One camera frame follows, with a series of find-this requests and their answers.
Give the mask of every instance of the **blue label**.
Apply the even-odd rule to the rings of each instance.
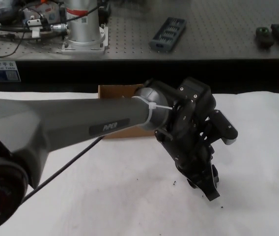
[[[0,70],[0,82],[20,82],[20,76],[16,70]]]

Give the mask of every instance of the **table surface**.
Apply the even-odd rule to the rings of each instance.
[[[96,97],[0,92],[16,100]],[[21,206],[0,236],[278,236],[279,94],[215,98],[239,131],[233,145],[213,144],[218,199],[192,189],[154,138],[104,140]],[[52,152],[42,181],[91,142]]]
[[[152,51],[148,43],[168,17],[187,20],[170,53]],[[25,42],[15,60],[203,60],[279,59],[279,44],[257,47],[257,27],[279,24],[279,0],[112,0],[109,48],[105,55],[65,55],[60,38],[43,43]],[[16,43],[0,40],[0,55]]]

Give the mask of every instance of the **cable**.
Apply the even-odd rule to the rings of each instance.
[[[93,9],[91,9],[90,11],[88,11],[86,14],[82,15],[82,16],[77,16],[77,17],[74,17],[74,18],[71,18],[71,19],[67,19],[66,21],[64,22],[56,22],[56,23],[53,23],[53,24],[48,24],[49,26],[53,26],[53,25],[59,25],[59,24],[65,24],[65,23],[68,23],[68,22],[71,22],[71,21],[74,21],[74,20],[77,20],[77,19],[80,19],[82,17],[85,17],[85,16],[88,16],[90,13],[94,12],[95,10],[97,10],[100,6],[97,6]],[[32,28],[32,27],[41,27],[42,25],[35,25],[35,26],[29,26],[29,28]],[[20,29],[21,27],[15,27],[15,28],[5,28],[5,27],[2,27],[0,25],[0,31],[7,31],[7,32],[24,32],[25,30],[21,30]]]
[[[65,171],[68,167],[70,167],[75,161],[77,161],[80,157],[82,157],[86,152],[91,150],[97,143],[99,143],[103,137],[100,137],[96,139],[94,142],[92,142],[87,148],[85,148],[83,151],[81,151],[77,156],[75,156],[72,160],[70,160],[65,166],[63,166],[60,170],[55,172],[52,176],[50,176],[46,181],[44,181],[41,185],[39,185],[36,189],[34,189],[31,193],[29,193],[27,196],[24,197],[21,204],[26,202],[29,198],[31,198],[33,195],[35,195],[37,192],[39,192],[43,187],[45,187],[48,183],[50,183],[52,180],[54,180],[57,176],[59,176],[63,171]]]
[[[22,37],[21,37],[20,41],[18,42],[18,44],[17,44],[17,46],[16,46],[15,50],[14,50],[12,53],[7,54],[7,55],[0,56],[0,58],[6,58],[6,57],[9,57],[9,56],[11,56],[11,55],[15,54],[15,53],[16,53],[16,51],[18,50],[18,48],[20,47],[20,45],[21,45],[21,43],[22,43],[22,41],[23,41],[24,36],[25,36],[25,32],[23,33],[23,35],[22,35]]]

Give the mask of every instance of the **cardboard box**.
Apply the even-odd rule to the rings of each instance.
[[[142,85],[99,85],[98,98],[120,98],[132,97],[135,90]],[[113,134],[109,134],[105,139],[121,139],[121,138],[134,138],[134,137],[148,137],[154,136],[154,131],[145,131],[139,127],[131,127],[124,129]]]

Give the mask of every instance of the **gray robot arm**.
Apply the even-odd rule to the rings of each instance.
[[[192,78],[178,89],[148,81],[134,95],[108,100],[0,100],[0,225],[19,207],[27,185],[38,186],[49,152],[135,125],[155,130],[189,184],[210,201],[217,198],[219,179],[211,164],[211,143],[222,139],[230,144],[238,133],[214,109],[210,88]]]

